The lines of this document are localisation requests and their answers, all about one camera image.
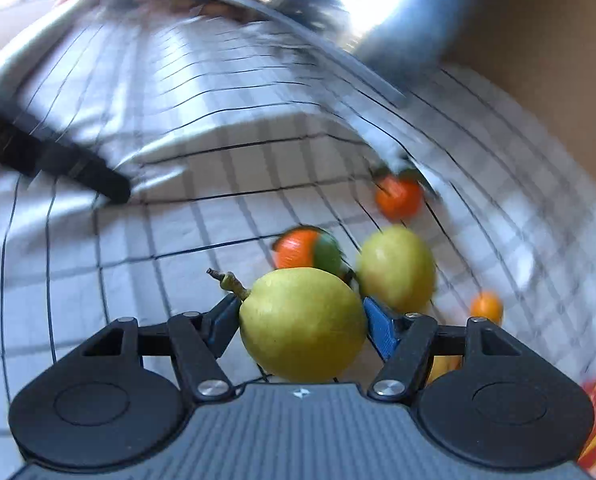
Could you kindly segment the spotted banana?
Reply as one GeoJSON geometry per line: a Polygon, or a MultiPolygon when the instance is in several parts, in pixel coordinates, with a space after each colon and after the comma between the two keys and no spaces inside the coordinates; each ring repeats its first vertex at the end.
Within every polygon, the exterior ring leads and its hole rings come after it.
{"type": "Polygon", "coordinates": [[[426,385],[429,386],[441,376],[459,370],[462,366],[462,356],[435,356],[427,377],[426,385]]]}

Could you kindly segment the green pear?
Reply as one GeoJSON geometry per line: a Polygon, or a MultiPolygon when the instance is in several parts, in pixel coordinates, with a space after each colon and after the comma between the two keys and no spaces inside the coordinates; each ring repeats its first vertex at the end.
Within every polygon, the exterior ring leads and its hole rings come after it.
{"type": "Polygon", "coordinates": [[[334,274],[277,269],[245,287],[231,272],[207,273],[241,300],[241,341],[268,373],[291,382],[327,382],[344,372],[363,347],[362,300],[334,274]]]}
{"type": "Polygon", "coordinates": [[[363,243],[356,281],[370,296],[401,314],[427,311],[435,291],[435,259],[427,244],[404,226],[389,226],[363,243]]]}

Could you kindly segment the small kumquat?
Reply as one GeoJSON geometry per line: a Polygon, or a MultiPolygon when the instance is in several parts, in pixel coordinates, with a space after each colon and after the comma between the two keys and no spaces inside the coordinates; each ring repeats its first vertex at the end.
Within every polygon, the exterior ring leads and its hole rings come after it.
{"type": "Polygon", "coordinates": [[[503,302],[494,292],[484,290],[472,301],[469,315],[472,318],[486,318],[496,325],[501,325],[504,316],[503,302]]]}

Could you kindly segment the leafy mandarin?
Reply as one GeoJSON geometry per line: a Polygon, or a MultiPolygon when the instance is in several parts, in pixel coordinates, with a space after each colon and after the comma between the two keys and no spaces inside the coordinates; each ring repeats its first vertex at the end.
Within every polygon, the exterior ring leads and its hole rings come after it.
{"type": "Polygon", "coordinates": [[[272,252],[277,269],[314,268],[342,276],[345,263],[337,240],[316,226],[297,226],[275,240],[272,252]]]}
{"type": "Polygon", "coordinates": [[[424,203],[421,173],[417,169],[392,172],[380,167],[371,173],[375,185],[374,200],[379,211],[390,221],[409,219],[424,203]]]}

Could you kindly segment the leafy mandarin behind pear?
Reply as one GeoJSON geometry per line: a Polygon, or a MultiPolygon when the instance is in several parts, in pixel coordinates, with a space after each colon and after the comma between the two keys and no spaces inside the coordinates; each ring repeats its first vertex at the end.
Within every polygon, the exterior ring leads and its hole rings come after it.
{"type": "Polygon", "coordinates": [[[345,263],[337,240],[316,226],[297,226],[275,240],[272,252],[277,269],[314,268],[342,276],[345,263]]]}

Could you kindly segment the checkered white tablecloth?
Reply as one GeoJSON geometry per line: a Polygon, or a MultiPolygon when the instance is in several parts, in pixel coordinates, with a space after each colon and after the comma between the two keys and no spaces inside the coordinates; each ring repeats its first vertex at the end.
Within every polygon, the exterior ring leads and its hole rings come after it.
{"type": "Polygon", "coordinates": [[[509,332],[570,377],[596,376],[596,186],[466,67],[439,68],[394,106],[269,22],[97,11],[18,99],[134,190],[113,207],[0,166],[0,479],[21,463],[12,398],[107,323],[211,308],[208,268],[253,281],[297,224],[353,261],[387,225],[375,158],[411,155],[435,189],[409,222],[435,256],[433,315],[460,324],[490,290],[509,332]]]}

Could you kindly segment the monitor screen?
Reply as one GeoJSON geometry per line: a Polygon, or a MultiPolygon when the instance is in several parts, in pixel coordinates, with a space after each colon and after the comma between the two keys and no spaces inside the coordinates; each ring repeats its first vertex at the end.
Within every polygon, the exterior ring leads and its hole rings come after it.
{"type": "Polygon", "coordinates": [[[441,63],[477,0],[219,0],[281,24],[388,101],[441,63]]]}

